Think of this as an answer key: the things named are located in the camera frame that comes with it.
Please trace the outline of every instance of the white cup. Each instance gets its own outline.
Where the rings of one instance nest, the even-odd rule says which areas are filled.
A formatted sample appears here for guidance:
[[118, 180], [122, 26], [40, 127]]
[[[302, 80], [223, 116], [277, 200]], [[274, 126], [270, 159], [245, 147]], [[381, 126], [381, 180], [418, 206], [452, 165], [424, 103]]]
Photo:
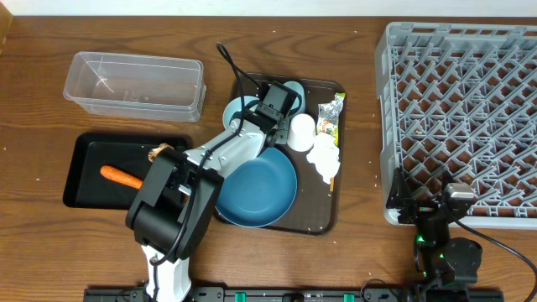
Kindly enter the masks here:
[[315, 121], [305, 113], [297, 114], [291, 120], [287, 134], [287, 144], [298, 152], [308, 151], [315, 142]]

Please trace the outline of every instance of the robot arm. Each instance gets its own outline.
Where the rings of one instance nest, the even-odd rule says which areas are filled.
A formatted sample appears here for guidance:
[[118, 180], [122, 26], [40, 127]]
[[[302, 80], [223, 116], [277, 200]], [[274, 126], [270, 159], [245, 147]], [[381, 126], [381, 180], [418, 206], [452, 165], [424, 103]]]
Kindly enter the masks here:
[[435, 202], [414, 200], [403, 174], [394, 171], [386, 206], [399, 210], [400, 223], [416, 225], [414, 263], [425, 276], [405, 294], [404, 301], [470, 300], [467, 286], [477, 282], [482, 248], [466, 238], [451, 238], [449, 224], [463, 218], [473, 203], [472, 188], [453, 183], [449, 172], [442, 175], [442, 193]]
[[[134, 237], [143, 247], [149, 264], [148, 294], [153, 297], [155, 276], [158, 284], [158, 301], [182, 301], [190, 290], [188, 259], [205, 236], [216, 206], [224, 179], [241, 164], [255, 159], [265, 146], [272, 147], [278, 134], [278, 125], [290, 112], [296, 97], [295, 91], [273, 82], [263, 101], [255, 112], [246, 112], [242, 128], [240, 119], [232, 120], [230, 127], [208, 143], [192, 150], [164, 148], [155, 157], [143, 185], [131, 205], [126, 219], [127, 227], [134, 231]], [[201, 169], [201, 178], [195, 182], [196, 171], [206, 151], [226, 142], [209, 156]], [[187, 211], [183, 211], [181, 200], [170, 202], [160, 198], [164, 187], [179, 190], [190, 196], [196, 186], [196, 196], [192, 202], [190, 217], [185, 233], [180, 237], [180, 229]], [[171, 251], [169, 261], [158, 269], [150, 260], [162, 258], [170, 252], [174, 242], [180, 240]]]

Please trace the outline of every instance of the black baking tray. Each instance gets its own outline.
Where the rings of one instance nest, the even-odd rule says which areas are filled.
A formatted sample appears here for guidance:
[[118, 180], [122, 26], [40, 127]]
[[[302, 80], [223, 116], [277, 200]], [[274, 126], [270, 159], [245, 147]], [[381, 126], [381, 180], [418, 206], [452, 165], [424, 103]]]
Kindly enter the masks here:
[[[167, 143], [175, 148], [190, 147], [188, 137], [155, 137], [131, 134], [84, 133], [75, 142], [65, 183], [64, 204], [69, 207], [128, 210], [138, 191], [107, 180], [103, 165], [111, 165], [139, 179], [151, 168], [151, 148]], [[180, 192], [176, 191], [178, 200]]]

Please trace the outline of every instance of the snack wrapper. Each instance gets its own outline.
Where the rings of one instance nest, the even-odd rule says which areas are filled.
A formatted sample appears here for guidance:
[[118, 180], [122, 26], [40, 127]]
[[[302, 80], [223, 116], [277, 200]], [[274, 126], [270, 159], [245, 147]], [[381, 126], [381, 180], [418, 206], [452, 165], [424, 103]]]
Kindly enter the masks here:
[[339, 142], [339, 114], [343, 110], [345, 93], [336, 93], [334, 101], [327, 104], [319, 104], [319, 119], [317, 120], [317, 134], [326, 133], [335, 138], [334, 144]]

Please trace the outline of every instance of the brown serving tray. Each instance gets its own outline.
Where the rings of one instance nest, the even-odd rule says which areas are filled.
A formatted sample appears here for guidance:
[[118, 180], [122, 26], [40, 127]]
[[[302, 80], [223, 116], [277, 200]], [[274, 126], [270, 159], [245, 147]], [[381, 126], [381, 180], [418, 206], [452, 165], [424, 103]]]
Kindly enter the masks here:
[[[299, 82], [305, 90], [305, 112], [310, 114], [315, 121], [319, 114], [318, 105], [331, 102], [336, 93], [345, 93], [343, 87], [335, 82], [317, 81], [311, 79], [295, 79], [279, 75], [262, 75], [248, 73], [254, 80], [271, 83], [278, 81], [284, 84], [287, 81]], [[248, 79], [242, 78], [242, 88], [246, 96], [255, 96], [257, 87]], [[237, 83], [233, 84], [230, 101], [238, 97]], [[339, 116], [339, 149], [340, 162], [343, 158], [342, 150], [345, 138], [345, 111], [347, 108], [347, 98], [343, 104], [343, 110]], [[341, 183], [341, 167], [334, 178], [333, 191], [330, 192], [330, 185], [322, 181], [322, 177], [315, 170], [313, 164], [308, 163], [306, 152], [296, 152], [287, 145], [277, 144], [275, 146], [290, 159], [295, 167], [298, 190], [295, 202], [287, 213], [275, 223], [264, 228], [284, 231], [298, 232], [309, 235], [322, 235], [330, 231], [336, 223], [337, 199], [339, 197], [339, 184]], [[225, 223], [230, 223], [215, 211], [215, 217]]]

